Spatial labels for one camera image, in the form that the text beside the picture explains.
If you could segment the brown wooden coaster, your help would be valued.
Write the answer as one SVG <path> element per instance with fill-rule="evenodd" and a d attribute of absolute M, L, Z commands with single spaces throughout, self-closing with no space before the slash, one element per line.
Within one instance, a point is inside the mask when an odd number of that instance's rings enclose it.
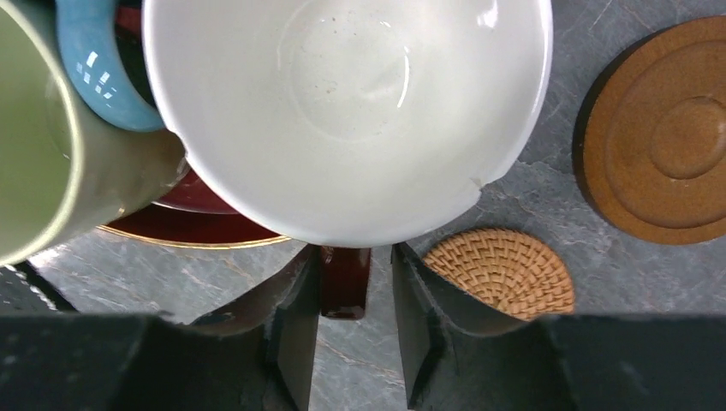
<path fill-rule="evenodd" d="M 621 231 L 687 245 L 725 233 L 725 19 L 651 34 L 610 65 L 582 140 L 586 190 Z"/>

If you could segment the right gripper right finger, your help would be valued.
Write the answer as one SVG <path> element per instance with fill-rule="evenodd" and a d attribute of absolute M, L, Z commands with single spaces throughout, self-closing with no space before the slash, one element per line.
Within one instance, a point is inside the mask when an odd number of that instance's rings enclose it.
<path fill-rule="evenodd" d="M 722 410 L 725 319 L 545 315 L 522 321 L 391 250 L 413 410 Z"/>

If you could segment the woven rattan coaster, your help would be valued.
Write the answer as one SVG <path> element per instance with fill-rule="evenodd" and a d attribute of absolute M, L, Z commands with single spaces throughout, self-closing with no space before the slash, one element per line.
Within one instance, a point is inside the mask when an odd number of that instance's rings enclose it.
<path fill-rule="evenodd" d="M 477 300 L 519 320 L 572 314 L 572 277 L 541 240 L 511 229 L 451 235 L 423 257 L 425 265 Z"/>

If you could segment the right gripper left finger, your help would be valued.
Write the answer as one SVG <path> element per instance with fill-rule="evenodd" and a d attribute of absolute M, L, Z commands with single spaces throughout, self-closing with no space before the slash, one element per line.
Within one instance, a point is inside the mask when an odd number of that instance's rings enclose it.
<path fill-rule="evenodd" d="M 305 410 L 320 263 L 305 247 L 236 300 L 178 324 L 77 312 L 27 263 L 1 270 L 4 410 Z"/>

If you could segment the white bowl cup red outside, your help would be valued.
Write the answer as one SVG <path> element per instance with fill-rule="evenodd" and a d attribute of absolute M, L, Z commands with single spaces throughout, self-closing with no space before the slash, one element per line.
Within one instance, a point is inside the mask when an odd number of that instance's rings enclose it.
<path fill-rule="evenodd" d="M 529 139 L 548 1 L 146 1 L 146 67 L 204 183 L 321 246 L 320 312 L 360 319 L 371 250 L 473 207 Z"/>

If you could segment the red round tray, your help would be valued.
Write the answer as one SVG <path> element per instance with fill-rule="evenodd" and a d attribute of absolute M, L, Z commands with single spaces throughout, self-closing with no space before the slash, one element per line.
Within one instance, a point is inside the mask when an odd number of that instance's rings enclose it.
<path fill-rule="evenodd" d="M 161 199 L 101 229 L 155 245 L 195 249 L 258 247 L 288 239 L 234 211 L 192 170 Z"/>

